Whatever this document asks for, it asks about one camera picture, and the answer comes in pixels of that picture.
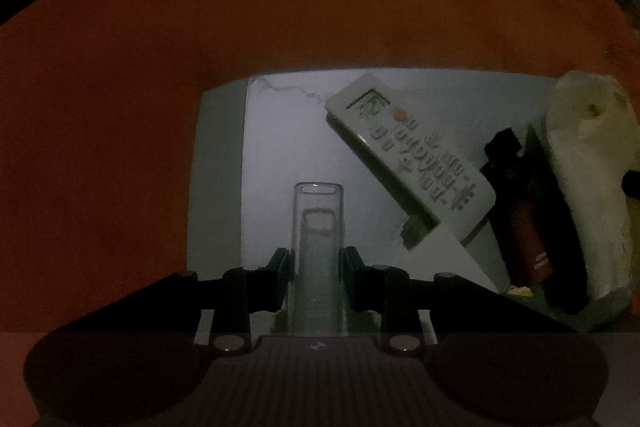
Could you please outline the white remote control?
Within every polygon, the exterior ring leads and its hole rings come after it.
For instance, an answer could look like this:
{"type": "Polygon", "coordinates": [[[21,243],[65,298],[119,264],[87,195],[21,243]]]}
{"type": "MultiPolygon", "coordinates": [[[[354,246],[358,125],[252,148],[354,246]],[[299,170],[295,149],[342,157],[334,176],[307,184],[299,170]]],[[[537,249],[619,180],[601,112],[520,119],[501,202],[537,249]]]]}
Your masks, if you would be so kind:
{"type": "Polygon", "coordinates": [[[495,204],[494,189],[444,122],[408,93],[364,74],[331,96],[326,110],[459,241],[495,204]]]}

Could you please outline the black box-shaped tool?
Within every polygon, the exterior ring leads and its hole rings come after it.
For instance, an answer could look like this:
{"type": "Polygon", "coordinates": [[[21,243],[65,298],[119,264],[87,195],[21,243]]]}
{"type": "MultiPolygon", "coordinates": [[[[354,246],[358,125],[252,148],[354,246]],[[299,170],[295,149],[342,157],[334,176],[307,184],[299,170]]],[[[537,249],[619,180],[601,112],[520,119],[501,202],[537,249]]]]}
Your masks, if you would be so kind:
{"type": "Polygon", "coordinates": [[[509,186],[518,179],[523,145],[512,128],[497,132],[484,146],[486,164],[480,169],[495,190],[509,186]]]}

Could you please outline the white flat board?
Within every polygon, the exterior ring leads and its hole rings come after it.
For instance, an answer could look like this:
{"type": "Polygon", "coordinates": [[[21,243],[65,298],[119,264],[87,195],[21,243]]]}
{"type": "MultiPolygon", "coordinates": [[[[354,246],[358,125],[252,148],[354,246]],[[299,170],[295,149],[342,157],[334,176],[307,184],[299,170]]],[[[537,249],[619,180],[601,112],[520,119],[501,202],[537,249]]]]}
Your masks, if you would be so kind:
{"type": "MultiPolygon", "coordinates": [[[[344,241],[368,265],[397,265],[430,279],[449,271],[493,291],[510,283],[488,223],[463,241],[429,225],[412,246],[401,231],[419,205],[329,121],[326,101],[355,81],[355,69],[286,72],[233,81],[204,93],[196,125],[186,265],[203,280],[236,267],[262,267],[290,247],[300,182],[343,189],[344,241]]],[[[503,129],[524,138],[540,121],[548,78],[449,69],[381,69],[378,79],[431,116],[468,156],[503,129]]]]}

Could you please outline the orange table cloth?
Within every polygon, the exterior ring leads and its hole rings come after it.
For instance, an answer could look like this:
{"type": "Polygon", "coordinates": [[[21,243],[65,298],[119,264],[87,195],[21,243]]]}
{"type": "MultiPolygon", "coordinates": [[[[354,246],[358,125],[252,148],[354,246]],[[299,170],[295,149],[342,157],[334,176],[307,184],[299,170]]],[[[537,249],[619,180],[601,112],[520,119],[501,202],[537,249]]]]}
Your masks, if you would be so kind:
{"type": "Polygon", "coordinates": [[[47,332],[186,262],[202,94],[279,69],[610,74],[613,0],[38,0],[1,28],[1,328],[47,332]]]}

